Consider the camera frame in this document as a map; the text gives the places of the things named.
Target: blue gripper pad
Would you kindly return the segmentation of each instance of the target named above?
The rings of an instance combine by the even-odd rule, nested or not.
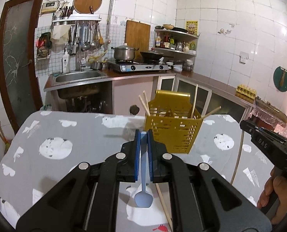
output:
[[[152,146],[151,146],[150,135],[147,134],[147,136],[148,136],[147,144],[148,144],[149,175],[150,175],[150,181],[153,182]]]
[[[137,145],[136,145],[136,155],[135,155],[135,162],[134,162],[134,176],[135,176],[135,181],[138,180],[138,174],[139,174],[139,155],[140,155],[140,132],[137,130]]]

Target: green round board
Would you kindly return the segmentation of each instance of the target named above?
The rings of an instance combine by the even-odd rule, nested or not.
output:
[[[287,91],[287,72],[285,73],[283,86],[280,86],[282,75],[283,75],[283,69],[281,69],[281,66],[279,66],[278,68],[276,68],[273,74],[273,83],[275,84],[275,87],[279,91],[285,92]]]

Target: yellow poster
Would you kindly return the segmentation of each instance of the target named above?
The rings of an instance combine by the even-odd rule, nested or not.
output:
[[[188,33],[197,36],[198,33],[198,21],[186,21],[186,27]]]

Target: round cutting board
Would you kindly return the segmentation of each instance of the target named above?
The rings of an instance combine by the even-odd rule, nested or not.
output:
[[[90,6],[93,7],[93,12],[97,11],[102,4],[102,0],[73,0],[73,7],[78,13],[91,14]]]
[[[273,83],[275,84],[275,87],[281,92],[287,91],[287,71],[284,74],[284,82],[282,83],[283,73],[284,69],[281,69],[281,66],[279,66],[276,68],[273,74]]]

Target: faucet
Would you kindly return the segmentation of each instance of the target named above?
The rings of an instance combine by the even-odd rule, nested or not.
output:
[[[76,71],[83,71],[84,68],[86,67],[86,64],[81,63],[81,39],[80,37],[76,37],[75,40],[73,41],[73,48],[71,50],[70,55],[76,55],[77,50],[79,50],[79,61],[76,62]]]

